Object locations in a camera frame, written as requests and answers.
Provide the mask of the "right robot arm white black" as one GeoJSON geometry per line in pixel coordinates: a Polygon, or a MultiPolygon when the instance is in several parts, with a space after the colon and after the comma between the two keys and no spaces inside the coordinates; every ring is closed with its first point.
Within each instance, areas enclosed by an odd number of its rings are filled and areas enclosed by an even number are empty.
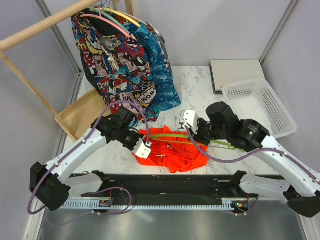
{"type": "Polygon", "coordinates": [[[286,203],[293,211],[307,218],[320,212],[320,174],[291,153],[270,132],[253,119],[239,119],[225,102],[215,102],[206,109],[209,121],[196,113],[185,113],[193,144],[209,145],[212,140],[226,140],[246,155],[233,159],[232,163],[255,156],[272,167],[282,180],[258,177],[237,171],[229,184],[235,197],[244,193],[256,194],[286,203]]]}

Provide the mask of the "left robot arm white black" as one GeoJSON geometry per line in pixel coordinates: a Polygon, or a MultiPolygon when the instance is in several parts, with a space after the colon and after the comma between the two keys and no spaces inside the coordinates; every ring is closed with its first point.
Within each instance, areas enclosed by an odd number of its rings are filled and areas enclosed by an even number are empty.
{"type": "Polygon", "coordinates": [[[96,173],[72,177],[74,171],[93,153],[117,141],[139,158],[151,153],[150,137],[130,127],[134,114],[121,107],[116,114],[97,118],[84,135],[69,149],[45,164],[36,162],[30,168],[29,189],[50,211],[62,207],[70,197],[94,192],[99,197],[110,191],[108,182],[96,173]]]}

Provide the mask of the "orange mesh shorts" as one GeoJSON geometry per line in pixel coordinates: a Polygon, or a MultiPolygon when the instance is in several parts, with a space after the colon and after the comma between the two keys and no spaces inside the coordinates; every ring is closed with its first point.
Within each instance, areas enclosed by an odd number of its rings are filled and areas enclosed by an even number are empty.
{"type": "Polygon", "coordinates": [[[166,167],[170,173],[188,172],[205,166],[209,158],[204,156],[192,142],[186,132],[171,131],[169,127],[152,127],[151,153],[148,158],[136,157],[143,166],[166,167]]]}

